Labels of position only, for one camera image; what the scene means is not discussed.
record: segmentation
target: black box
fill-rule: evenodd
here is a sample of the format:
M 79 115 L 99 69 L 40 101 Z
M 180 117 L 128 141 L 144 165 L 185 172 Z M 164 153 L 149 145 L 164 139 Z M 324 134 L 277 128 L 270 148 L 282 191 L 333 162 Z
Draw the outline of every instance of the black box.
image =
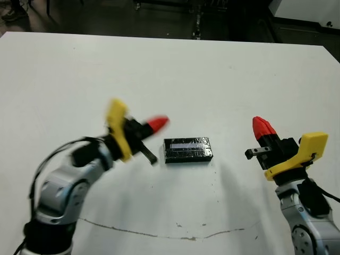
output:
M 165 163 L 208 162 L 213 152 L 207 137 L 164 139 Z

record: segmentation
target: black cable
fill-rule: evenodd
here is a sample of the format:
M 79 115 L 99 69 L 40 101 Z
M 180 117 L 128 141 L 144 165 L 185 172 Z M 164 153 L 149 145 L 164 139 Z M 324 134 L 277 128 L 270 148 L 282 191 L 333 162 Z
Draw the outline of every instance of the black cable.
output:
M 327 196 L 329 198 L 334 199 L 335 201 L 337 201 L 338 203 L 340 203 L 340 198 L 328 193 L 327 191 L 325 191 L 323 188 L 319 187 L 315 182 L 313 182 L 311 179 L 309 179 L 308 177 L 305 179 L 307 182 L 311 183 L 312 185 L 314 185 L 321 194 L 323 194 L 324 196 Z
M 22 248 L 24 247 L 25 243 L 26 243 L 26 240 L 24 239 L 22 241 L 22 243 L 18 246 L 18 248 L 15 250 L 13 255 L 17 255 L 22 250 Z
M 104 142 L 101 138 L 94 138 L 94 137 L 83 137 L 78 140 L 73 140 L 70 142 L 65 143 L 64 145 L 61 145 L 57 149 L 55 149 L 51 154 L 49 154 L 38 166 L 34 178 L 31 183 L 30 187 L 30 193 L 29 193 L 29 199 L 30 199 L 30 211 L 31 211 L 31 220 L 35 217 L 35 193 L 36 193 L 36 181 L 39 177 L 39 175 L 43 172 L 45 167 L 47 166 L 48 162 L 58 153 L 70 149 L 75 143 L 77 142 Z M 26 244 L 26 240 L 24 239 L 22 243 L 18 246 L 18 248 L 15 250 L 14 255 L 17 255 Z

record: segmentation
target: table leg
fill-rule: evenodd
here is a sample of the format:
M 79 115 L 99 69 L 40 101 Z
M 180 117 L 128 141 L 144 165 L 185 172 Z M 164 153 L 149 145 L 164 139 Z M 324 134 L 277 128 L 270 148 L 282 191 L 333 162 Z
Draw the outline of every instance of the table leg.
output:
M 48 16 L 49 16 L 49 1 L 50 0 L 47 0 L 47 2 L 46 2 L 46 13 L 47 13 Z

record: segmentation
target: wheel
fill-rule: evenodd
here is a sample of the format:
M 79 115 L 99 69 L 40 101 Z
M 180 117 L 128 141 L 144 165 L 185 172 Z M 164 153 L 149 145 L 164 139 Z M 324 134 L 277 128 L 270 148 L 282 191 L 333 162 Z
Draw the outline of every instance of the wheel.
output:
M 134 9 L 135 9 L 136 11 L 138 11 L 138 10 L 139 10 L 139 8 L 140 8 L 140 3 L 135 3 L 135 5 L 134 5 Z

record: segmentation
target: scratch mark on table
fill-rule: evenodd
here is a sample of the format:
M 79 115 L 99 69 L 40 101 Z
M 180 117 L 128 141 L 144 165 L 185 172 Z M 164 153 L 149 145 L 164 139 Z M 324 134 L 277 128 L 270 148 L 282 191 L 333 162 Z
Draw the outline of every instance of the scratch mark on table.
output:
M 92 225 L 98 226 L 98 227 L 103 227 L 103 228 L 107 228 L 110 230 L 116 230 L 116 231 L 120 231 L 120 232 L 126 232 L 126 233 L 131 233 L 131 234 L 136 234 L 136 235 L 143 235 L 143 236 L 147 236 L 147 237 L 155 237 L 155 238 L 162 238 L 162 239 L 176 239 L 176 240 L 184 240 L 184 241 L 196 241 L 198 239 L 203 240 L 203 239 L 208 239 L 211 238 L 213 236 L 216 235 L 221 235 L 221 234 L 225 234 L 225 233 L 230 233 L 230 232 L 235 232 L 235 231 L 243 231 L 243 230 L 248 230 L 252 227 L 254 227 L 255 225 L 257 225 L 259 222 L 261 222 L 260 220 L 257 221 L 256 223 L 254 223 L 253 225 L 251 225 L 248 228 L 236 228 L 236 229 L 232 229 L 232 230 L 225 230 L 225 231 L 219 231 L 217 233 L 205 236 L 205 237 L 196 237 L 196 236 L 192 236 L 192 237 L 175 237 L 175 236 L 160 236 L 160 235 L 152 235 L 152 234 L 148 234 L 148 233 L 143 233 L 143 232 L 137 232 L 137 231 L 132 231 L 132 230 L 127 230 L 127 229 L 122 229 L 122 228 L 117 228 L 114 226 L 106 226 L 106 225 L 102 225 L 102 224 L 98 224 L 95 222 L 91 222 L 88 219 L 84 219 L 84 218 L 79 218 L 87 223 L 90 223 Z
M 230 232 L 233 232 L 233 231 L 242 231 L 242 230 L 245 230 L 245 229 L 244 228 L 237 228 L 237 229 L 233 229 L 233 230 L 220 231 L 220 232 L 214 233 L 212 235 L 208 235 L 208 236 L 204 237 L 204 239 L 207 239 L 207 238 L 210 238 L 212 236 L 219 235 L 219 234 L 230 233 Z
M 137 232 L 137 231 L 116 228 L 114 226 L 109 227 L 109 226 L 101 225 L 101 224 L 98 224 L 98 223 L 91 222 L 87 219 L 82 219 L 82 220 L 85 221 L 85 222 L 91 223 L 95 226 L 98 226 L 98 227 L 109 228 L 109 229 L 112 229 L 112 230 L 117 230 L 117 231 L 121 231 L 121 232 L 128 232 L 128 233 L 137 234 L 137 235 L 145 235 L 145 236 L 149 236 L 149 237 L 158 237 L 158 235 L 151 235 L 151 234 L 147 234 L 147 233 L 141 233 L 141 232 Z

